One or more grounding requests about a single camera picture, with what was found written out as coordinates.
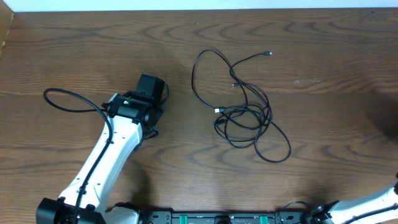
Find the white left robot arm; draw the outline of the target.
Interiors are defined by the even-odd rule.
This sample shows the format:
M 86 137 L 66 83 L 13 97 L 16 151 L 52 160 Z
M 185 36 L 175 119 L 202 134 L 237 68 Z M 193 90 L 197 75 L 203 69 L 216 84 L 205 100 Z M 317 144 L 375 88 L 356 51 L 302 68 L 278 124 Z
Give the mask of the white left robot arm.
M 58 199 L 44 198 L 37 223 L 138 223 L 139 212 L 125 204 L 108 210 L 109 196 L 130 154 L 158 135 L 155 124 L 164 112 L 162 93 L 149 90 L 114 94 L 101 107 L 104 119 L 98 142 L 83 167 Z

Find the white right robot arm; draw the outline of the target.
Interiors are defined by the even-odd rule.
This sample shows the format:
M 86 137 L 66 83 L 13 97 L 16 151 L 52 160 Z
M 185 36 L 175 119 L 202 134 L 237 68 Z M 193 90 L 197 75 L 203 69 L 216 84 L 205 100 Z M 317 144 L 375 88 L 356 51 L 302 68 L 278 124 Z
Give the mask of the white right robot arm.
M 304 216 L 308 224 L 368 224 L 397 219 L 397 182 L 371 195 L 321 205 Z

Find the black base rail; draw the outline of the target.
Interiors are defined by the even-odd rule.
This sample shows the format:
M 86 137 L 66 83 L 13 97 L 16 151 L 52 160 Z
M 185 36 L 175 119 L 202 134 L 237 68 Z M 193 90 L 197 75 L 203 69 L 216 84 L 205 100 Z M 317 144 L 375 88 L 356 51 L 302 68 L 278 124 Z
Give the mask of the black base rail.
M 175 211 L 172 208 L 138 207 L 119 202 L 104 214 L 106 223 L 132 224 L 296 224 L 305 213 L 294 209 L 277 211 Z

